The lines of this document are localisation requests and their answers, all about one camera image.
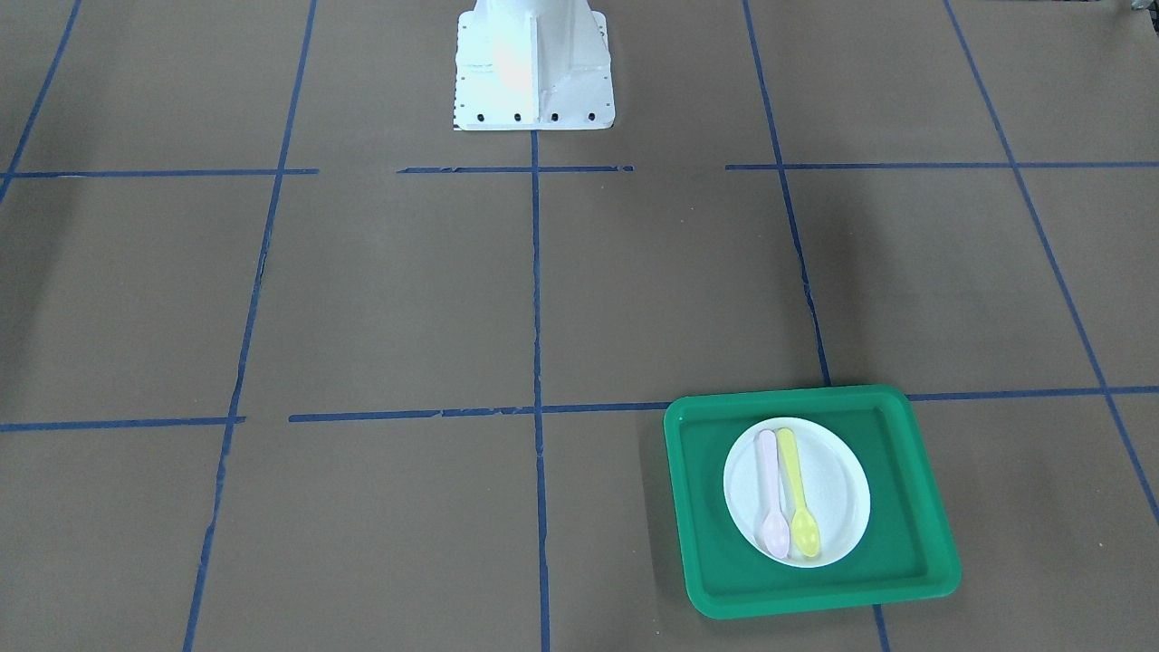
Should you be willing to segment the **white round plate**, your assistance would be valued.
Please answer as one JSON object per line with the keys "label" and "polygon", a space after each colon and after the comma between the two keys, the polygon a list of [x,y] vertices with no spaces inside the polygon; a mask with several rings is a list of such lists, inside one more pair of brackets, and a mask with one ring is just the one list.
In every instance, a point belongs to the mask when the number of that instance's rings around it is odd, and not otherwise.
{"label": "white round plate", "polygon": [[[844,561],[860,544],[872,512],[872,499],[863,466],[850,446],[831,430],[799,417],[765,418],[742,432],[727,454],[722,471],[722,495],[732,527],[766,561],[758,529],[765,515],[756,435],[763,428],[787,427],[796,435],[800,471],[803,472],[808,507],[819,525],[822,548],[808,561],[790,542],[787,561],[778,564],[796,569],[819,569]],[[790,490],[780,457],[781,510],[786,520],[793,514]]]}

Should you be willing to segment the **pink plastic spoon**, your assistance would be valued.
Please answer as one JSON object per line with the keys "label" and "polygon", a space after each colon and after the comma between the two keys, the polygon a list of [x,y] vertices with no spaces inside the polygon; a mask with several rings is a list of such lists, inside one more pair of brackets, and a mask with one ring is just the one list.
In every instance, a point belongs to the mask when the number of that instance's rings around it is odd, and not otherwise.
{"label": "pink plastic spoon", "polygon": [[765,515],[761,517],[758,535],[764,550],[774,561],[787,561],[790,554],[790,527],[788,527],[783,510],[781,510],[780,459],[777,434],[773,430],[763,428],[756,435],[756,448],[759,462],[759,479],[761,479],[761,499],[765,501]]}

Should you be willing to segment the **yellow plastic spoon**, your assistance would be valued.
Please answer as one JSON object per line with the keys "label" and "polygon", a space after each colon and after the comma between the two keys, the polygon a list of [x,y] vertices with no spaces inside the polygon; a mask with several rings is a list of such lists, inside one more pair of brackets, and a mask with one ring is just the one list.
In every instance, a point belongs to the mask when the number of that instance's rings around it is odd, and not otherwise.
{"label": "yellow plastic spoon", "polygon": [[778,428],[775,435],[793,503],[793,514],[788,520],[790,541],[800,554],[811,561],[819,556],[822,541],[819,525],[808,507],[803,472],[800,471],[799,438],[787,427]]}

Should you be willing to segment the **green plastic tray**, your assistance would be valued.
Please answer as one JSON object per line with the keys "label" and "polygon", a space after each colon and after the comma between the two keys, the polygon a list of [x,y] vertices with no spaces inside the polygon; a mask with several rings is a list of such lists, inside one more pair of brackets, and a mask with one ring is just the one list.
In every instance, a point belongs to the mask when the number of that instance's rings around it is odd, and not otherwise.
{"label": "green plastic tray", "polygon": [[676,400],[664,413],[690,601],[764,618],[947,598],[962,564],[914,408],[885,384]]}

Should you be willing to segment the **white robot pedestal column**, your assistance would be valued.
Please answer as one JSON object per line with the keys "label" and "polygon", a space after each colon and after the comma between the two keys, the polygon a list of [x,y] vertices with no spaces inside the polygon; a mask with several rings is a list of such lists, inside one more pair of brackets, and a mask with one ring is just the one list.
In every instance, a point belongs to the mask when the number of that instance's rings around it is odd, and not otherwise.
{"label": "white robot pedestal column", "polygon": [[476,1],[455,21],[453,129],[612,129],[608,21],[586,1]]}

